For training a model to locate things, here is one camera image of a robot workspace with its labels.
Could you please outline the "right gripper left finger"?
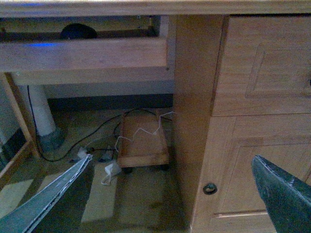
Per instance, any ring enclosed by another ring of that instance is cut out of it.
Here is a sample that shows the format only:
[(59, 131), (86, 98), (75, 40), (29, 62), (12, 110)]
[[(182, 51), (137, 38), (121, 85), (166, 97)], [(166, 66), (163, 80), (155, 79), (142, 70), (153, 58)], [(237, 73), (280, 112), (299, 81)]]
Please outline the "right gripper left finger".
[(92, 155), (0, 220), (2, 233), (76, 233), (90, 196)]

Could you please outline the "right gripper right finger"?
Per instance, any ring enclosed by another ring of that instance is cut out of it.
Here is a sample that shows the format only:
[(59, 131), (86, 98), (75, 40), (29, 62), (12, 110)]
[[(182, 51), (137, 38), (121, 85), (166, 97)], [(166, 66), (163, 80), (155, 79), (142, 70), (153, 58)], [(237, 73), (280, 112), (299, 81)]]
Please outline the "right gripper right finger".
[(278, 233), (311, 231), (311, 186), (256, 155), (251, 162), (257, 190)]

